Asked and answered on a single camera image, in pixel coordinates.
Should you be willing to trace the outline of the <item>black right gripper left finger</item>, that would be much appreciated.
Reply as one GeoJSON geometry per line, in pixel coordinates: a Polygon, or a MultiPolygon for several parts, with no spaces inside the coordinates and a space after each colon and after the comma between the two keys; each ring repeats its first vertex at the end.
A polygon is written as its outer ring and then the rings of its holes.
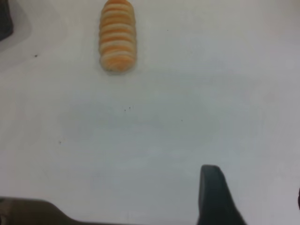
{"type": "Polygon", "coordinates": [[[199,186],[199,225],[245,225],[225,176],[216,165],[203,165],[199,186]]]}

